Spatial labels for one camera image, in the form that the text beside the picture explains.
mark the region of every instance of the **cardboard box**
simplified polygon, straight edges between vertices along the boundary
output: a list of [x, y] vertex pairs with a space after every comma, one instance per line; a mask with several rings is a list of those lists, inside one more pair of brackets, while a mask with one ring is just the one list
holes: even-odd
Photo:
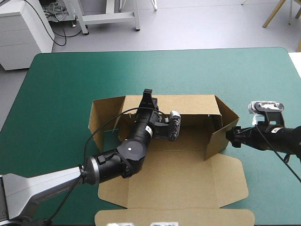
[[[177, 141], [152, 139], [143, 169], [129, 179], [115, 178], [100, 184], [99, 197], [128, 208], [102, 210], [95, 216], [97, 226], [112, 222], [179, 222], [181, 226], [253, 226], [249, 210], [219, 209], [248, 196], [242, 163], [219, 153], [228, 141], [225, 131], [235, 126], [238, 116], [215, 95], [154, 95], [165, 113], [182, 116]], [[137, 107], [142, 96], [95, 100], [89, 129], [118, 113]], [[135, 119], [135, 111], [121, 116], [103, 130], [119, 127], [124, 140]], [[94, 136], [102, 151], [103, 131]]]

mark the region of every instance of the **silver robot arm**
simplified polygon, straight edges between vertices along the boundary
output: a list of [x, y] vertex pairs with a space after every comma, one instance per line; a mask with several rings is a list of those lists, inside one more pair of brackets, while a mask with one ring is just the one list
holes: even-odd
[[32, 222], [41, 202], [64, 191], [70, 193], [79, 184], [97, 185], [119, 176], [131, 177], [142, 169], [152, 138], [175, 141], [179, 136], [181, 116], [172, 111], [169, 119], [162, 119], [157, 99], [152, 98], [151, 91], [144, 91], [127, 139], [115, 149], [86, 158], [83, 168], [79, 165], [32, 178], [12, 173], [0, 175], [0, 226], [45, 225], [43, 220]]
[[80, 168], [74, 167], [32, 178], [8, 173], [0, 178], [0, 226], [21, 222], [31, 222], [38, 205], [58, 195], [75, 183], [80, 176]]

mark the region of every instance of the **white cabinet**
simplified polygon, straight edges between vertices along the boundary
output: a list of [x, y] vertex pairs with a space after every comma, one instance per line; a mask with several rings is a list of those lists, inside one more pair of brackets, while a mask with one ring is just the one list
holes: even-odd
[[[37, 10], [49, 34], [54, 34], [39, 0], [28, 0]], [[0, 7], [0, 64], [5, 70], [29, 68], [39, 53], [50, 53], [53, 41], [35, 11], [23, 0]]]

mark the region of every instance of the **cabinet drawer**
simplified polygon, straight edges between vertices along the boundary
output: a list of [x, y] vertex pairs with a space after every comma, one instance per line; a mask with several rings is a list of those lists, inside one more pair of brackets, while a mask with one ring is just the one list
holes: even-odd
[[28, 26], [21, 15], [0, 17], [0, 32], [27, 30]]
[[0, 46], [12, 46], [30, 43], [35, 43], [35, 39], [29, 30], [0, 32]]
[[0, 64], [5, 70], [29, 68], [41, 51], [36, 43], [0, 47]]

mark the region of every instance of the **green table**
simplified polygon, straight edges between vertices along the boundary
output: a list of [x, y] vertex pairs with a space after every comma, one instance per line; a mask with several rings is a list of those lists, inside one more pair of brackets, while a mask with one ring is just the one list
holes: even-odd
[[[40, 54], [0, 133], [0, 172], [33, 176], [81, 163], [92, 100], [140, 95], [144, 88], [216, 94], [243, 127], [251, 125], [250, 101], [281, 101], [287, 127], [301, 125], [301, 80], [283, 48]], [[116, 137], [108, 139], [107, 145], [116, 144]], [[250, 191], [226, 208], [252, 210], [257, 224], [301, 222], [300, 184], [274, 153], [230, 145], [222, 153], [242, 161]], [[300, 175], [300, 162], [290, 164]], [[97, 189], [76, 188], [54, 222], [93, 224], [98, 210], [118, 208], [99, 200]], [[36, 216], [48, 217], [61, 199], [41, 204]]]

